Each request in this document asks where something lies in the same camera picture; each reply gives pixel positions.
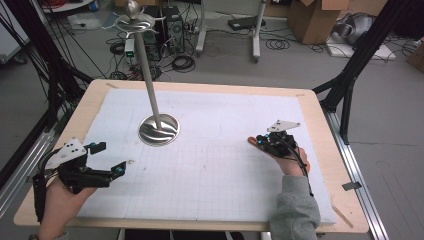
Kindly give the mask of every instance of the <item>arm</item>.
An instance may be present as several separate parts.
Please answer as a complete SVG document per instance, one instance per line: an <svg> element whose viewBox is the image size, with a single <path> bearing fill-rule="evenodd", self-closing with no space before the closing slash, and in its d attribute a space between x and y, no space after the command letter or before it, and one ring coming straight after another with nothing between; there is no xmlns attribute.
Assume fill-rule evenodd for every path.
<svg viewBox="0 0 424 240"><path fill-rule="evenodd" d="M318 204L309 195L307 178L283 176L283 191L277 197L277 209L269 220L272 239L317 239L315 229L320 219Z"/></svg>
<svg viewBox="0 0 424 240"><path fill-rule="evenodd" d="M40 240L65 240L66 224L79 212L85 201L96 191L95 188L85 188L78 194L69 192L59 178L47 188L44 218L38 231Z"/></svg>
<svg viewBox="0 0 424 240"><path fill-rule="evenodd" d="M249 137L249 143L258 147L256 138ZM297 148L296 152L310 166L305 150ZM315 229L320 224L320 214L315 198L310 196L308 178L295 161L293 155L284 158L269 154L285 174L282 182L282 192L277 196L277 209L269 219L271 238L273 240L313 240L317 239Z"/></svg>

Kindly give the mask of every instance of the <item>human hand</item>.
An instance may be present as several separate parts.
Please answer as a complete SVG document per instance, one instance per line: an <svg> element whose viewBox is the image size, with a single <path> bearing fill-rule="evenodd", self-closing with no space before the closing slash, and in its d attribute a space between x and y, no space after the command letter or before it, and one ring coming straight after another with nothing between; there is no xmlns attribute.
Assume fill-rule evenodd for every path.
<svg viewBox="0 0 424 240"><path fill-rule="evenodd" d="M47 187L44 217L38 238L52 240L63 235L66 224L78 214L82 205L96 190L84 188L80 193L73 194L59 178L55 178Z"/></svg>
<svg viewBox="0 0 424 240"><path fill-rule="evenodd" d="M257 147L259 150L265 152L264 149L256 143L255 137L249 137L247 138L247 141L253 146ZM303 148L298 147L296 148L296 152L299 154L300 158L305 163L306 170L309 172L311 167L308 162L308 156L305 150ZM287 155L284 158L276 157L269 153L267 154L271 156L275 161L277 161L278 165L280 166L281 170L285 175L303 176L302 169L300 168L299 163L296 161L296 158L295 156L293 156L293 154Z"/></svg>

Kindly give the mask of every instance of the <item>table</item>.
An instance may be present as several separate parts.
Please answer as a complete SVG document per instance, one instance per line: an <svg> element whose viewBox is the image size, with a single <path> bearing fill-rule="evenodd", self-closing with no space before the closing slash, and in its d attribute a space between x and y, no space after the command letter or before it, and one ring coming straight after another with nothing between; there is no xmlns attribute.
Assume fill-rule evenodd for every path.
<svg viewBox="0 0 424 240"><path fill-rule="evenodd" d="M253 30L253 58L255 62L257 63L259 61L259 58L261 56L260 46L259 46L259 32L261 31L261 23L262 18L264 16L265 12L265 5L266 1L261 0L261 4L259 7L259 12L257 16L256 21L256 27ZM206 19L205 19L205 3L204 0L201 1L201 11L200 11L200 26L199 26L199 37L197 39L197 46L196 46L196 54L197 57L200 57L200 53L203 52L203 46L205 44L205 38L206 38Z"/></svg>
<svg viewBox="0 0 424 240"><path fill-rule="evenodd" d="M368 224L363 210L353 190L345 191L342 185L350 182L345 166L330 132L324 114L314 92L304 89L263 88L246 86L224 86L184 83L154 83L156 90L204 92L204 93L236 93L269 96L297 97L308 125L311 141L319 160L326 187L336 212L337 223L322 225L318 232L364 233ZM111 88L145 89L143 82L116 80L95 80L82 98L78 108L59 138L56 147L63 146L71 137L84 139L107 91ZM38 225L33 207L32 189L18 209L14 222L17 225ZM139 220L139 219L106 219L76 218L69 226L85 227L119 227L149 229L184 229L184 230L233 230L233 231L269 231L267 222L224 222L224 221L176 221L176 220Z"/></svg>

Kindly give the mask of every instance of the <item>gray sleeve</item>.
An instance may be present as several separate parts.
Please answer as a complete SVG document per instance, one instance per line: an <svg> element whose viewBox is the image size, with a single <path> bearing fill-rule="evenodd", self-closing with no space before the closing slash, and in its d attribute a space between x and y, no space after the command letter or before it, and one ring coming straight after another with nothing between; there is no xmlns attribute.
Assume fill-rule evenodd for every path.
<svg viewBox="0 0 424 240"><path fill-rule="evenodd" d="M309 195L308 179L283 176L283 190L277 197L277 209L269 222L273 240L317 239L320 224L315 198Z"/></svg>

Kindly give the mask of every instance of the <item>hand-mounted device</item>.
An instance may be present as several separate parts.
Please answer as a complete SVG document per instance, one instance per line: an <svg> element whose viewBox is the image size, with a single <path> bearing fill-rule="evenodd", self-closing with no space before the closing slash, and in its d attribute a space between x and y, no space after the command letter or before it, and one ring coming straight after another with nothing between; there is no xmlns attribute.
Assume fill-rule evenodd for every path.
<svg viewBox="0 0 424 240"><path fill-rule="evenodd" d="M288 155L293 155L294 159L298 162L300 169L302 169L303 175L308 177L308 171L306 169L306 164L303 162L299 153L296 151L298 148L296 141L294 140L293 135L287 134L285 130L280 131L284 128L277 128L276 125L280 125L281 121L277 121L272 127L268 128L270 133L265 135L256 136L256 144L266 153L269 153L278 158L285 158ZM311 196L314 196L312 193L311 186L309 185L309 193Z"/></svg>
<svg viewBox="0 0 424 240"><path fill-rule="evenodd" d="M43 220L46 185L50 178L57 175L65 186L77 194L86 187L109 187L113 180L125 174L125 161L112 167L110 171L93 170L86 166L88 152L93 155L105 149L105 142L82 146L78 139L73 138L62 148L49 152L41 158L39 172L32 178L35 213L39 222Z"/></svg>

